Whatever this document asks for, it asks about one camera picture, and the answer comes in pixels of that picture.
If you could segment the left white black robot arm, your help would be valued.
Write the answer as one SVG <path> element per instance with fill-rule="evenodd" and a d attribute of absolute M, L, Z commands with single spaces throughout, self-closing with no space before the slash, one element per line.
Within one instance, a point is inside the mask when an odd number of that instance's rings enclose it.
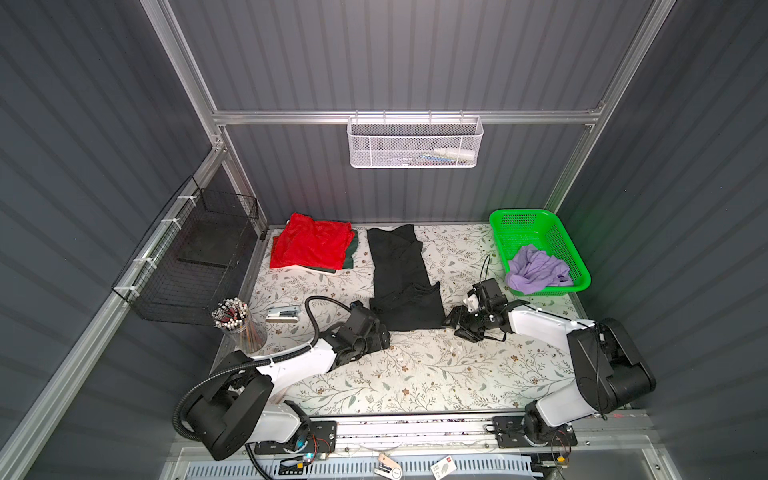
<path fill-rule="evenodd" d="M 279 394 L 391 345 L 387 326 L 359 301 L 346 305 L 313 295 L 304 309 L 313 328 L 308 343 L 259 358 L 230 353 L 179 400 L 172 414 L 176 433 L 202 443 L 215 460 L 259 442 L 302 449 L 312 421 Z"/>

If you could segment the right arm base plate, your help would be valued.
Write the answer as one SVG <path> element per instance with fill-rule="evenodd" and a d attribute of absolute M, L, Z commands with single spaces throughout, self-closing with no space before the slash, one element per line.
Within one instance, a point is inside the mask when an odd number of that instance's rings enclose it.
<path fill-rule="evenodd" d="M 575 432 L 570 424 L 550 427 L 527 415 L 494 416 L 485 425 L 500 448 L 523 447 L 564 447 L 566 450 L 578 445 Z"/>

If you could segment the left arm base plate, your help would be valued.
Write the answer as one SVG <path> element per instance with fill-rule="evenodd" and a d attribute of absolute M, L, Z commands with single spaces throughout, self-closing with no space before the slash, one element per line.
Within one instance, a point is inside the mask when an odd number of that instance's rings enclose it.
<path fill-rule="evenodd" d="M 253 444 L 258 455 L 330 454 L 336 449 L 338 423 L 336 421 L 313 421 L 302 426 L 285 443 L 262 441 Z"/>

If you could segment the black t shirt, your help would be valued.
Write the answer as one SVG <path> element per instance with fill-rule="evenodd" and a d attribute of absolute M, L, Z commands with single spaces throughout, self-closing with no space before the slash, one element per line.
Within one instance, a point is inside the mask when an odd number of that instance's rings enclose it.
<path fill-rule="evenodd" d="M 442 328 L 440 284 L 429 279 L 414 226 L 371 228 L 367 240 L 374 264 L 370 309 L 381 322 L 392 332 Z"/>

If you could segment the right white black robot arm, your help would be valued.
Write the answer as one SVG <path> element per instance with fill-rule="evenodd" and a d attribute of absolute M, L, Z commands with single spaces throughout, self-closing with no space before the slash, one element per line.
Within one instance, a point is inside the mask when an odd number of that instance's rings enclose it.
<path fill-rule="evenodd" d="M 574 379 L 525 407 L 522 434 L 534 446 L 552 444 L 565 435 L 572 422 L 605 416 L 657 386 L 634 341 L 617 320 L 574 320 L 526 300 L 509 300 L 493 279 L 474 284 L 443 324 L 474 343 L 489 340 L 487 330 L 499 329 L 500 342 L 509 334 L 518 334 L 570 355 Z"/>

